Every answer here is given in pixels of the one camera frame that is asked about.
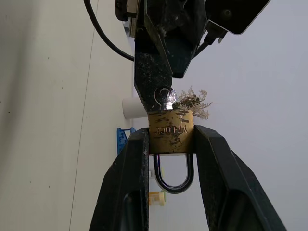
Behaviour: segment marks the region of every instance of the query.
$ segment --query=white wall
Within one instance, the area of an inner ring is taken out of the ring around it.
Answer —
[[[308,230],[307,7],[303,0],[272,1],[244,34],[228,34],[192,61],[184,79],[173,80],[177,92],[190,85],[208,92],[210,117],[195,123],[227,139],[290,231]],[[133,126],[147,127],[147,119]],[[169,183],[184,179],[184,158],[163,165]],[[150,230],[206,230],[199,191],[196,173],[187,192],[150,208]]]
[[[129,52],[114,0],[98,18]],[[83,1],[0,1],[1,231],[89,229],[116,129],[130,126],[131,68],[94,35]]]

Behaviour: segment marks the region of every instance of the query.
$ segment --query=black cable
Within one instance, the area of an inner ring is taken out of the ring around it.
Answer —
[[[203,51],[205,48],[207,48],[208,44],[206,42],[203,42],[198,49],[196,50],[196,52],[194,53],[194,57],[196,57],[198,54],[200,54],[201,51]]]
[[[99,36],[102,38],[102,40],[107,44],[108,47],[110,47],[113,51],[115,51],[116,53],[118,53],[119,55],[121,55],[124,58],[127,58],[128,60],[134,61],[135,58],[127,53],[125,53],[124,51],[120,50],[118,47],[116,47],[115,44],[113,44],[109,38],[107,38],[107,36],[104,34],[100,24],[98,23],[95,13],[93,11],[93,8],[91,6],[90,0],[84,0],[85,6],[87,8],[87,12],[90,16],[90,19],[93,23],[94,28],[96,29],[97,33],[99,34]]]

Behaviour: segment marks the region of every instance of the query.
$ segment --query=dried plant sprig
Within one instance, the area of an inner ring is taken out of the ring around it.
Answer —
[[[176,103],[173,104],[174,109],[186,109],[192,110],[192,114],[201,119],[208,119],[209,113],[208,110],[204,109],[209,107],[211,103],[203,103],[206,99],[207,92],[205,90],[200,90],[200,95],[196,95],[191,86],[186,92],[182,91],[181,95],[178,97]]]

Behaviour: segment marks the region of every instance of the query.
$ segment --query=padlock body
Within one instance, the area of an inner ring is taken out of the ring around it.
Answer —
[[[192,153],[193,113],[161,110],[149,113],[150,154]]]

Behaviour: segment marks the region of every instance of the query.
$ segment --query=white cylinder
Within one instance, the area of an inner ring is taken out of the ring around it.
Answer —
[[[122,107],[123,114],[126,119],[135,119],[148,116],[138,97],[123,99]]]

